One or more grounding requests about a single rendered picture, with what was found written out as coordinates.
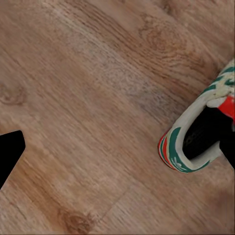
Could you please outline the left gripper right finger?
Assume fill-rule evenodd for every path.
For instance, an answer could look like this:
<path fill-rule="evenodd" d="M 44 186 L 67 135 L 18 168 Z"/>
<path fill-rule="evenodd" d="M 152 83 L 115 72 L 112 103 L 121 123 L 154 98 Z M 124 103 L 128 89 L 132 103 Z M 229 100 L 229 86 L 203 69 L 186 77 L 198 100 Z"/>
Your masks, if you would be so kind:
<path fill-rule="evenodd" d="M 235 132 L 223 131 L 219 147 L 235 169 Z"/>

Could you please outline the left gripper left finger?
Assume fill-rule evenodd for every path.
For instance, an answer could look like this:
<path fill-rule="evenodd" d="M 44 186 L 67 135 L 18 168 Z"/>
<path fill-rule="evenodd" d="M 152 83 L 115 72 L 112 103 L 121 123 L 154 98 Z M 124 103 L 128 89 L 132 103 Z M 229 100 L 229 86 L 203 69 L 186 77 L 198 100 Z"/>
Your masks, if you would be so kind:
<path fill-rule="evenodd" d="M 0 189 L 25 150 L 21 130 L 0 135 Z"/>

